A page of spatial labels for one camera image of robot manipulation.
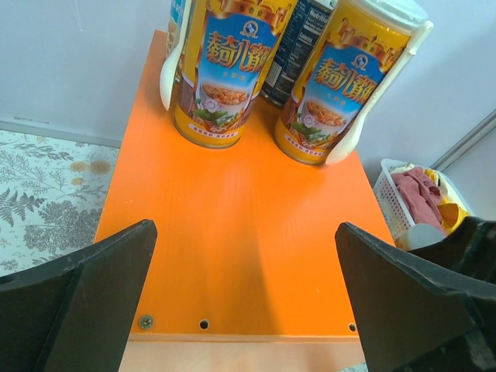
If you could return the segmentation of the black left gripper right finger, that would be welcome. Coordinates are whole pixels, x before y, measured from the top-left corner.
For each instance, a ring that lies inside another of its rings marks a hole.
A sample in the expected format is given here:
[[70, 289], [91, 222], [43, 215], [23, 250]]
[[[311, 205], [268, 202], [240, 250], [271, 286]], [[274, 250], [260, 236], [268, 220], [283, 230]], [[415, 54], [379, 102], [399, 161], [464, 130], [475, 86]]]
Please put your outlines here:
[[370, 371], [493, 371], [495, 286], [416, 287], [422, 259], [344, 222], [336, 249]]

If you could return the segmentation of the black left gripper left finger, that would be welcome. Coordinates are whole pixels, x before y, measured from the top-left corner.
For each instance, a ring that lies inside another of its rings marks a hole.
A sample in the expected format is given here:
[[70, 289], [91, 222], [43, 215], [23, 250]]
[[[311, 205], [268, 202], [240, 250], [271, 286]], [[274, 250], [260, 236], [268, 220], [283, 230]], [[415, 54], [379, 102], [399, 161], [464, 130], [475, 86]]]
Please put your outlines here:
[[117, 371], [157, 241], [143, 220], [1, 278], [3, 371]]

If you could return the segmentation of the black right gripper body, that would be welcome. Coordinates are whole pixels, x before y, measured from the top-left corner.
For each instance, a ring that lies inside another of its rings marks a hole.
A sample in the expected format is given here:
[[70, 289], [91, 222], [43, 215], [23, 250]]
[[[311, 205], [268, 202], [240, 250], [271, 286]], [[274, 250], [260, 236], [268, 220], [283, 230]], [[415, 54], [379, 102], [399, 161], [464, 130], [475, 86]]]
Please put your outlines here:
[[412, 272], [408, 278], [411, 286], [495, 286], [494, 221], [466, 217], [446, 238], [412, 254], [422, 259], [420, 267], [428, 267], [429, 273]]

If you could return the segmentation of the yellow can white lid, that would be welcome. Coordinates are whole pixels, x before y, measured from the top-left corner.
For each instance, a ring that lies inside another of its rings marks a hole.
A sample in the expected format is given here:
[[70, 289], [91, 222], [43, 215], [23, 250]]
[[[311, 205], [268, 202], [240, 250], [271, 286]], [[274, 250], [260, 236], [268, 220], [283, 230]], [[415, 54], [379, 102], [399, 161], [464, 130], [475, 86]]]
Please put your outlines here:
[[397, 234], [394, 243], [397, 248], [410, 251], [438, 243], [445, 237], [446, 234], [439, 229], [420, 223]]

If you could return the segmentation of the orange wooden box shelf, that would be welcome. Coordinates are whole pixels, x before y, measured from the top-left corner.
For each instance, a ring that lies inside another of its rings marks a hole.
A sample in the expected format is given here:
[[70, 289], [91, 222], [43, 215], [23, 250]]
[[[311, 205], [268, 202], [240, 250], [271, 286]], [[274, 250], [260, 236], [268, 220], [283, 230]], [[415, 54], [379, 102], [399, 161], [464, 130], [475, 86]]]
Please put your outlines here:
[[336, 371], [363, 362], [336, 252], [351, 222], [390, 243], [359, 157], [311, 167], [257, 101], [240, 141], [194, 145], [159, 96], [156, 31], [96, 234], [143, 219], [157, 243], [124, 371]]

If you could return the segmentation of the yellow can with spoon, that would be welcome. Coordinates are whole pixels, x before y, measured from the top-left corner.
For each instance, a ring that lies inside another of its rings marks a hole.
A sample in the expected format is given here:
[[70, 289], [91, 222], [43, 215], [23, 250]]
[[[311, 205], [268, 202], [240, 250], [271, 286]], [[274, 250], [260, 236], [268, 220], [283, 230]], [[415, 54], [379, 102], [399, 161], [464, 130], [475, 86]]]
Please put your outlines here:
[[276, 144], [323, 164], [428, 14], [415, 1], [339, 1], [276, 121]]

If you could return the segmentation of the blue tin can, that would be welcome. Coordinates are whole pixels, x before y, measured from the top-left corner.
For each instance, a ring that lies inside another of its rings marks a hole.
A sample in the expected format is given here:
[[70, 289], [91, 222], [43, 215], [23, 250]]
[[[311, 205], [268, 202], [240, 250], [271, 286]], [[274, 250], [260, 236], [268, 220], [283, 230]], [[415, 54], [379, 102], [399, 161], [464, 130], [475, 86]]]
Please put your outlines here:
[[179, 43], [181, 25], [184, 18], [185, 0], [172, 0], [170, 2], [170, 17], [167, 24], [167, 42], [165, 46], [165, 59]]
[[279, 107], [286, 104], [336, 4], [331, 0], [296, 3], [261, 88], [266, 100]]

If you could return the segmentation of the yellow porridge can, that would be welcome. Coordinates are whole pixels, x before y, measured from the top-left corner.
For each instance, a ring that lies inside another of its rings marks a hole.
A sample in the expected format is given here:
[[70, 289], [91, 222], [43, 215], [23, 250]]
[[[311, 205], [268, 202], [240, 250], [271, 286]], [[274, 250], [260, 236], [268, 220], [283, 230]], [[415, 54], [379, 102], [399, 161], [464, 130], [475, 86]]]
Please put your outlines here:
[[260, 93], [294, 1], [195, 1], [174, 124], [193, 143], [236, 144]]

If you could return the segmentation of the yellow cloth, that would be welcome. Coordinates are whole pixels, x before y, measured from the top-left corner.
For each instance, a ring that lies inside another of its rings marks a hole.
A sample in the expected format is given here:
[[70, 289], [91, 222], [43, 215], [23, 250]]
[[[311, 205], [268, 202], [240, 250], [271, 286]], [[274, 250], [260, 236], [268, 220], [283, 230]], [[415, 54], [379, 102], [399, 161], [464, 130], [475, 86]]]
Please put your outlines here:
[[424, 173], [439, 189], [441, 202], [438, 204], [438, 210], [442, 218], [441, 225], [446, 234], [450, 235], [466, 217], [470, 216], [470, 213], [444, 174], [430, 168], [426, 168]]

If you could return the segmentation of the pink cloth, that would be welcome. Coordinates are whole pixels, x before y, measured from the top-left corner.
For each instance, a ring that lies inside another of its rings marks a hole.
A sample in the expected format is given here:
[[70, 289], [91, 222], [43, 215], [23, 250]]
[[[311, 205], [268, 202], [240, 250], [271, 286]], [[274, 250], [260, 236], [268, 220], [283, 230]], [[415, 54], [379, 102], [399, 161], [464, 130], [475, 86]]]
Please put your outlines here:
[[443, 201], [437, 184], [421, 167], [391, 174], [400, 196], [416, 224], [427, 224], [446, 235], [438, 205]]

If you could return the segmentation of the white plastic basket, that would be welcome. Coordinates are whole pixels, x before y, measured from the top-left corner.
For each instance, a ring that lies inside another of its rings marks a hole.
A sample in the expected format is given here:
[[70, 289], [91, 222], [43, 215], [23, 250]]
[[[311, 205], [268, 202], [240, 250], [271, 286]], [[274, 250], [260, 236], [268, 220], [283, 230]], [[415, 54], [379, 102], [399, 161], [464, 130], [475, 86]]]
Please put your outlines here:
[[[421, 167], [421, 166], [408, 164], [400, 160], [383, 159], [381, 161], [382, 171], [379, 174], [373, 187], [374, 194], [377, 198], [384, 219], [394, 239], [397, 234], [417, 224], [414, 222], [406, 204], [404, 203], [402, 197], [400, 196], [398, 189], [391, 178], [391, 174], [402, 173], [411, 170], [414, 167]], [[459, 196], [461, 198], [462, 203], [464, 203], [466, 210], [470, 214], [472, 214], [472, 211], [465, 203], [461, 195]]]

